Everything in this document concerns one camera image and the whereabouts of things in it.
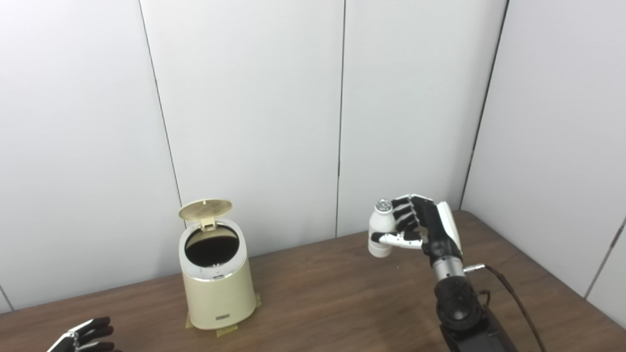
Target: robotic arm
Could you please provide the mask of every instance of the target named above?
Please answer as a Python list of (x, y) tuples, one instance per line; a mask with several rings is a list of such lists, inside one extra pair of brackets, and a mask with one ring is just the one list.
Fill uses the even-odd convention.
[(484, 265), (463, 267), (461, 241), (446, 202), (435, 204), (417, 194), (380, 200), (369, 221), (368, 243), (376, 257), (388, 256), (396, 246), (422, 249), (430, 258), (438, 280), (436, 312), (451, 352), (518, 352), (465, 275)]

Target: trash can lid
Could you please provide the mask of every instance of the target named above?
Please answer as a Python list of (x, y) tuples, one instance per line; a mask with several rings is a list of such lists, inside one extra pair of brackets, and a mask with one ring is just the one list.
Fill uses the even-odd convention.
[(178, 216), (187, 221), (200, 221), (203, 231), (215, 230), (215, 218), (226, 214), (233, 207), (225, 199), (200, 199), (191, 202), (178, 211)]

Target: robotic hand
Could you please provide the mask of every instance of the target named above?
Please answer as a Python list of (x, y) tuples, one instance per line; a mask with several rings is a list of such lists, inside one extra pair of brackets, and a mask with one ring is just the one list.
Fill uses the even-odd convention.
[(109, 317), (85, 321), (61, 335), (48, 352), (121, 352), (111, 342), (92, 342), (113, 333), (110, 323)]
[(446, 202), (407, 194), (380, 200), (369, 221), (368, 248), (386, 257), (391, 246), (422, 249), (437, 277), (434, 293), (441, 332), (452, 352), (517, 352), (498, 320), (478, 301), (463, 268), (463, 252), (452, 211)]

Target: black cable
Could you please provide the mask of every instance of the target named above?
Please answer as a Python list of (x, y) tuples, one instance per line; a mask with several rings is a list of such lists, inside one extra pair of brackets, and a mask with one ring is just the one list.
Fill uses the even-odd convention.
[(491, 302), (491, 291), (489, 291), (488, 289), (484, 289), (484, 290), (480, 291), (478, 294), (479, 295), (481, 295), (481, 294), (487, 295), (487, 303), (485, 303), (485, 306), (489, 306), (489, 302)]
[(539, 348), (541, 349), (541, 352), (547, 352), (546, 346), (543, 344), (543, 341), (541, 340), (541, 336), (539, 336), (539, 331), (537, 331), (535, 324), (533, 324), (533, 321), (530, 319), (530, 315), (528, 315), (526, 308), (524, 308), (524, 305), (521, 303), (520, 298), (515, 293), (513, 286), (511, 286), (511, 284), (509, 284), (509, 282), (506, 280), (505, 276), (500, 274), (496, 269), (493, 269), (489, 265), (485, 265), (485, 268), (491, 271), (498, 278), (498, 280), (502, 282), (502, 285), (506, 288), (507, 291), (509, 291), (511, 296), (513, 296), (513, 299), (515, 300), (515, 303), (517, 303), (517, 306), (520, 307), (520, 311), (524, 315), (524, 318), (526, 319), (526, 322), (528, 323), (530, 330), (533, 332), (533, 335), (535, 335), (535, 339), (537, 340), (537, 343), (539, 344)]

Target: white robotic hand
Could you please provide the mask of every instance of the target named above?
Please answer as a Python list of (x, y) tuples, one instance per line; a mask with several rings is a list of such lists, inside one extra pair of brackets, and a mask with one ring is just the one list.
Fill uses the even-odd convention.
[(121, 352), (111, 342), (92, 342), (113, 333), (110, 323), (109, 317), (87, 320), (61, 335), (48, 352)]
[(448, 203), (435, 205), (432, 199), (418, 194), (407, 194), (392, 201), (381, 199), (369, 220), (369, 251), (376, 257), (386, 257), (391, 253), (391, 246), (422, 249), (428, 237), (416, 230), (424, 227), (430, 235), (430, 223), (433, 232), (437, 235), (444, 232), (460, 251), (461, 241)]

